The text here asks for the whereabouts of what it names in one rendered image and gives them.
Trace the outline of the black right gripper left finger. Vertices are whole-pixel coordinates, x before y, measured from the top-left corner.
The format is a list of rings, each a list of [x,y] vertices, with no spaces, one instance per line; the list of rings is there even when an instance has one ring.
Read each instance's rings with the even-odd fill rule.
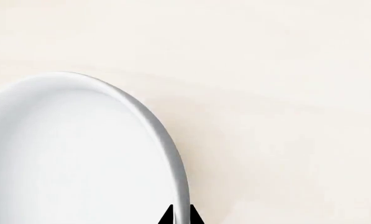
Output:
[[[174,224],[173,205],[169,205],[158,224]]]

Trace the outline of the white plate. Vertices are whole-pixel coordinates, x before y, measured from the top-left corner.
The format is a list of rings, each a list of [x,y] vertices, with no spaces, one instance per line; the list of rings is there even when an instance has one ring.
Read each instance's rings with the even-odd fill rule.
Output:
[[[185,168],[126,92],[51,72],[0,90],[0,224],[190,224]]]

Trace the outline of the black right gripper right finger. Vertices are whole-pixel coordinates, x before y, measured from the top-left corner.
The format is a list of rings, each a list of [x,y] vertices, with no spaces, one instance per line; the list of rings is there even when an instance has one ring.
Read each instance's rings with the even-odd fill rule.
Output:
[[[194,205],[190,205],[190,224],[204,224],[203,219],[195,209]]]

